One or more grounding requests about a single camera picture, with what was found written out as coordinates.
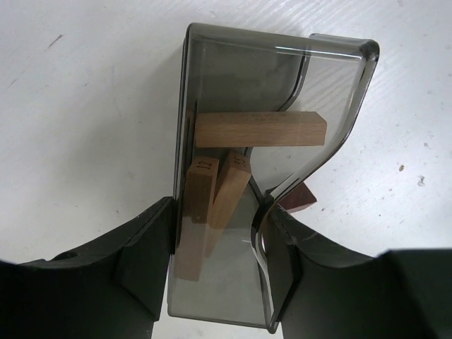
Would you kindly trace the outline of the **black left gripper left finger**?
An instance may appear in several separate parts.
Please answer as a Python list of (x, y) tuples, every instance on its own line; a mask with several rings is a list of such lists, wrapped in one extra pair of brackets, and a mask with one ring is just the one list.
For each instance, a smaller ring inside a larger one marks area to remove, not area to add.
[(53, 259), (1, 263), (2, 338), (150, 338), (172, 252), (172, 199)]

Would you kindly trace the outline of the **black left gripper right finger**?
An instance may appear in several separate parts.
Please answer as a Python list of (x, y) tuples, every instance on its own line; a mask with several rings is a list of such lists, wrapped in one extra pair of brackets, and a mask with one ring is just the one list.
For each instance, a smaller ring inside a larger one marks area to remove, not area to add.
[(266, 265), (285, 338), (450, 338), (451, 250), (371, 257), (261, 205)]

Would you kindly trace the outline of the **wooden block numbered 12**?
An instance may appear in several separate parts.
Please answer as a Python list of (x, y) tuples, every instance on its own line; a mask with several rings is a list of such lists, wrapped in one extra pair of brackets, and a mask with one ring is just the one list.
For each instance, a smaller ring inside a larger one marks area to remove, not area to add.
[(179, 246), (175, 253), (176, 276), (198, 281), (201, 276), (219, 159), (198, 156), (191, 163), (184, 185)]

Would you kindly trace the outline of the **wooden block numbered 55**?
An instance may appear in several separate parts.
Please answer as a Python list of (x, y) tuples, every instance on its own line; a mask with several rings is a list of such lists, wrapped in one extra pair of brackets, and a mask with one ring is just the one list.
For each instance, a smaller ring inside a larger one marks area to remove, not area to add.
[(216, 181), (205, 257), (210, 258), (251, 178), (250, 159), (230, 151)]

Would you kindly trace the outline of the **long light wooden block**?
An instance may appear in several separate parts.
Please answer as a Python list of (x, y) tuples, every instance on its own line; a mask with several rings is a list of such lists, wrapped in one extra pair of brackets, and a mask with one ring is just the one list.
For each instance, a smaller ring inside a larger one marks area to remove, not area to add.
[(202, 113), (195, 124), (198, 148), (323, 145), (327, 122), (316, 112)]

